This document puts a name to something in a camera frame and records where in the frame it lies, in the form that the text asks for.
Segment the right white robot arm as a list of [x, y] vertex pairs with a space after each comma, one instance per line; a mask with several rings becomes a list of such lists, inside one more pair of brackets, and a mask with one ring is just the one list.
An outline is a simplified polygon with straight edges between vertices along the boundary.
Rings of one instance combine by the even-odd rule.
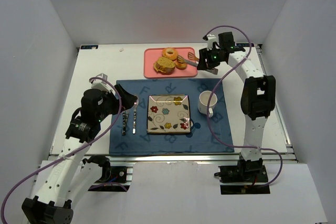
[[257, 162], [262, 158], [264, 127], [275, 108], [275, 77], [265, 75], [247, 56], [238, 54], [245, 49], [236, 45], [233, 33], [226, 32], [218, 36], [208, 34], [203, 39], [207, 47], [199, 50], [197, 69], [214, 70], [224, 62], [244, 83], [240, 106], [245, 115], [245, 136], [240, 156], [246, 162]]

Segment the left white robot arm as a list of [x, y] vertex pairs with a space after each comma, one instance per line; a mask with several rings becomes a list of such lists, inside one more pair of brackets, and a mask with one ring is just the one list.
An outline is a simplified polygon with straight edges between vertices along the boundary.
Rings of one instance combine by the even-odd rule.
[[81, 98], [81, 106], [73, 113], [59, 163], [52, 165], [49, 176], [36, 195], [26, 198], [22, 210], [29, 223], [71, 223], [73, 209], [97, 181], [106, 182], [110, 162], [103, 155], [85, 158], [90, 144], [101, 130], [101, 122], [132, 108], [137, 97], [115, 85], [113, 94], [103, 84], [94, 84]]

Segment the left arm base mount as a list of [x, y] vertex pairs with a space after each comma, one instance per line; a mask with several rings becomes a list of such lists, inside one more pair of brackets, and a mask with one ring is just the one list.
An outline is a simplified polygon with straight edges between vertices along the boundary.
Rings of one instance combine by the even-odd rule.
[[129, 190], [128, 167], [111, 166], [110, 160], [103, 155], [94, 155], [82, 160], [82, 169], [86, 164], [96, 164], [101, 169], [101, 177], [90, 186], [88, 191], [126, 192]]

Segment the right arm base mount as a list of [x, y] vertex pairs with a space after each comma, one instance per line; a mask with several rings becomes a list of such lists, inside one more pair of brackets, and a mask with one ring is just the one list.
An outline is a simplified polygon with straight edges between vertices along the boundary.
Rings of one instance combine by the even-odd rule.
[[265, 165], [260, 172], [242, 175], [238, 166], [219, 166], [214, 177], [219, 179], [222, 195], [268, 195], [270, 194]]

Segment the small round bread roll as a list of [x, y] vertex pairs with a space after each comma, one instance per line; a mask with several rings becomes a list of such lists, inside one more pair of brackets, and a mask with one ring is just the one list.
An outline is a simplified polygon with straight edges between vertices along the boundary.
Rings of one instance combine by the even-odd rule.
[[184, 70], [187, 68], [187, 63], [185, 62], [185, 60], [176, 59], [175, 66], [180, 70]]

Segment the metal serving tongs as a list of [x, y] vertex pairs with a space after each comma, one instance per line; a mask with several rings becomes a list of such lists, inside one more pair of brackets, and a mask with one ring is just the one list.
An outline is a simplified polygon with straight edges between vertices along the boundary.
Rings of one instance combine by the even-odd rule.
[[[199, 63], [199, 59], [195, 56], [194, 53], [192, 52], [188, 52], [187, 54], [187, 59], [183, 58], [181, 55], [177, 56], [177, 62], [178, 63], [185, 63], [188, 64], [190, 66], [196, 67], [198, 66]], [[218, 69], [213, 68], [213, 69], [206, 69], [206, 72], [212, 73], [214, 75], [218, 74]]]

